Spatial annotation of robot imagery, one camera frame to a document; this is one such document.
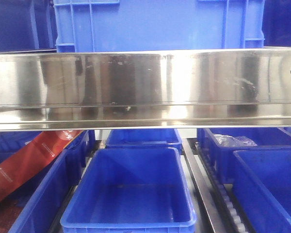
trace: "clear plastic bag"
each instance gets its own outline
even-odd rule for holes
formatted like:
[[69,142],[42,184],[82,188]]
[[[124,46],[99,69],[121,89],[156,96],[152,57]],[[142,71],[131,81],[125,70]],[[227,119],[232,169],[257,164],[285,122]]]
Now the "clear plastic bag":
[[215,134],[219,144],[223,147],[255,147],[257,144],[246,136],[233,137],[230,135]]

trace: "bin handle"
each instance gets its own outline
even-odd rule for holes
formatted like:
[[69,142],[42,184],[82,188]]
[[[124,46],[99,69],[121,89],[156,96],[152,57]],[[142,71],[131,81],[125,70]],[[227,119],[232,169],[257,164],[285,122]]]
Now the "bin handle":
[[120,4],[120,0],[91,0],[93,5],[115,5]]

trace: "metal bar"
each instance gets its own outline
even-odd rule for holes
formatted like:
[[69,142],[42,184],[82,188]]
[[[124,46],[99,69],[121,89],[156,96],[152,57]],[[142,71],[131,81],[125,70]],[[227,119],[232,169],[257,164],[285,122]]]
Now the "metal bar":
[[227,233],[187,139],[183,140],[182,145],[185,152],[185,160],[195,185],[196,192],[201,196],[213,232]]
[[291,48],[0,54],[0,130],[291,125]]
[[214,193],[216,195],[216,199],[219,201],[220,206],[224,209],[224,212],[226,213],[226,216],[229,218],[229,221],[233,226],[235,232],[237,233],[253,232],[251,229],[249,230],[248,223],[245,222],[242,219],[242,217],[240,217],[238,211],[234,206],[234,203],[229,198],[225,186],[220,184],[220,182],[216,178],[214,168],[210,166],[208,158],[202,154],[197,144],[195,144],[195,148],[198,151],[200,161],[204,166],[208,178],[212,184]]

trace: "stainless steel rail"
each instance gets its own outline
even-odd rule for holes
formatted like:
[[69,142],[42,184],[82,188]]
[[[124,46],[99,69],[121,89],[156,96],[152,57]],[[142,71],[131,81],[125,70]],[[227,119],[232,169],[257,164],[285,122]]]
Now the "stainless steel rail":
[[0,130],[291,125],[291,48],[0,54]]
[[183,140],[182,145],[185,152],[185,160],[188,165],[193,184],[201,197],[212,231],[214,233],[227,233],[228,231],[224,225],[224,222],[222,221],[221,215],[219,214],[219,211],[214,203],[213,197],[211,196],[209,188],[194,158],[192,149],[187,139]]

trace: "red packaging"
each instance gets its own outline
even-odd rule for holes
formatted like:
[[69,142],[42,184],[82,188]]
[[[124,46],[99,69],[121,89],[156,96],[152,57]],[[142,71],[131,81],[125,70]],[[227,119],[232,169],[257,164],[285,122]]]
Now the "red packaging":
[[50,164],[82,131],[45,131],[0,164],[0,201]]

